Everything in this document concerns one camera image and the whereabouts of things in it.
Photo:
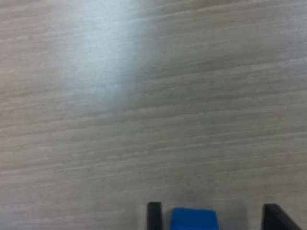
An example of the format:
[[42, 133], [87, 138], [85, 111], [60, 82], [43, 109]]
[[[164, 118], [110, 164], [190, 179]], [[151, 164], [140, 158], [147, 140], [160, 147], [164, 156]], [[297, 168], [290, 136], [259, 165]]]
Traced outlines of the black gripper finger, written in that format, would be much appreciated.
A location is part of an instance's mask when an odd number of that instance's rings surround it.
[[264, 204], [262, 230], [302, 230], [302, 228], [278, 205]]
[[147, 230], [163, 229], [163, 213], [162, 213], [161, 202], [149, 202], [147, 204], [146, 229]]

